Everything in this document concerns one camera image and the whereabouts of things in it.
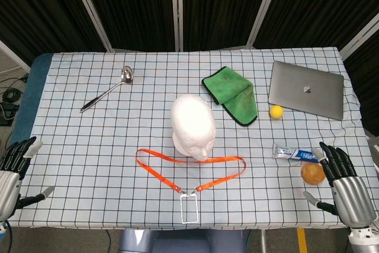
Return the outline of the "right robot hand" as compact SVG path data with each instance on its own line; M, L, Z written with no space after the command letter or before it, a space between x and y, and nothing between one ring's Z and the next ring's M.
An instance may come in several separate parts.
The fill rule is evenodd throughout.
M323 142L321 149L313 148L313 155L321 164L329 183L333 204L322 202L308 191L303 194L307 201L332 215L338 216L349 228L359 229L371 226L377 214L367 187L358 176L349 155L341 148L334 148Z

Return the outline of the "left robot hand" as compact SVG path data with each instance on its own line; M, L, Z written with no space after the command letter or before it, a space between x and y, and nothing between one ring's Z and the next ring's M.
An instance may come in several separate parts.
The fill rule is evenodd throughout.
M32 158L43 143L31 137L11 144L1 157L1 222L7 221L15 211L45 200L54 187L47 187L36 196L21 197L20 190Z

